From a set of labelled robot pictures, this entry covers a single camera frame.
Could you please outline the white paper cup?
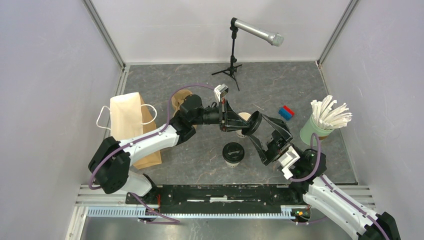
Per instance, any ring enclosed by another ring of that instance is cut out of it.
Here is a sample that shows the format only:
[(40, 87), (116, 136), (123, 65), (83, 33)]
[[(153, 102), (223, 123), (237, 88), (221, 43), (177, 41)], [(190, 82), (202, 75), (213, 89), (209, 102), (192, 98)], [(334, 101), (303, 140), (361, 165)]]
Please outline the white paper cup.
[[(240, 112), (238, 115), (245, 121), (248, 121), (249, 118), (251, 117), (251, 114), (248, 113), (248, 112)], [(242, 134), (241, 130), (237, 130), (235, 133), (236, 133), (237, 137), (239, 137), (239, 138), (245, 138), (246, 137), (245, 135)]]
[(235, 168), (236, 166), (238, 166), (241, 163), (241, 160), (238, 161), (230, 161), (230, 160), (225, 160), (225, 163), (230, 167), (230, 168)]

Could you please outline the black lid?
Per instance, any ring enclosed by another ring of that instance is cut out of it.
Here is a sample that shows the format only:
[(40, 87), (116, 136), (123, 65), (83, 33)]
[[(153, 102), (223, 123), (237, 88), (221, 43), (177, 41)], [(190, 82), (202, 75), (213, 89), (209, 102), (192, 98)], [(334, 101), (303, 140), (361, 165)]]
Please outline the black lid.
[(245, 157), (244, 147), (237, 142), (229, 142), (222, 149), (224, 160), (242, 161)]
[(246, 121), (247, 128), (243, 128), (241, 133), (245, 136), (253, 135), (256, 130), (259, 128), (262, 122), (262, 114), (259, 111), (255, 111)]

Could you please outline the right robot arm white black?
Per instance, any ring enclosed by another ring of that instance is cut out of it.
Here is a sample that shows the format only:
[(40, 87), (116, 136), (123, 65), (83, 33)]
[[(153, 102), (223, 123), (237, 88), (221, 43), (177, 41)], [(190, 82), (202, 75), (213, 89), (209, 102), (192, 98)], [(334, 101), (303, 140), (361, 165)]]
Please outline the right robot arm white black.
[(325, 174), (326, 156), (319, 136), (310, 136), (310, 148), (301, 150), (292, 143), (286, 123), (259, 111), (242, 130), (256, 148), (262, 163), (279, 164), (289, 180), (289, 199), (316, 208), (341, 227), (353, 240), (399, 240), (396, 220), (387, 212), (377, 213), (346, 194)]

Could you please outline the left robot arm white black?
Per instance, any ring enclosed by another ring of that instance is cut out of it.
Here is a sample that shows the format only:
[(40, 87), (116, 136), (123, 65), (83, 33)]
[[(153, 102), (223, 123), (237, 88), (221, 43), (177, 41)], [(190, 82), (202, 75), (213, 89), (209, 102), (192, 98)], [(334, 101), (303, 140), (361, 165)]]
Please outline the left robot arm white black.
[(251, 126), (233, 111), (226, 99), (203, 107), (198, 95), (188, 95), (161, 127), (126, 140), (112, 136), (104, 139), (88, 164), (90, 184), (97, 183), (97, 188), (106, 194), (125, 190), (137, 194), (145, 204), (153, 203), (157, 198), (153, 183), (146, 175), (130, 172), (130, 167), (152, 153), (185, 143), (196, 134), (198, 125), (218, 125), (223, 132), (246, 131)]

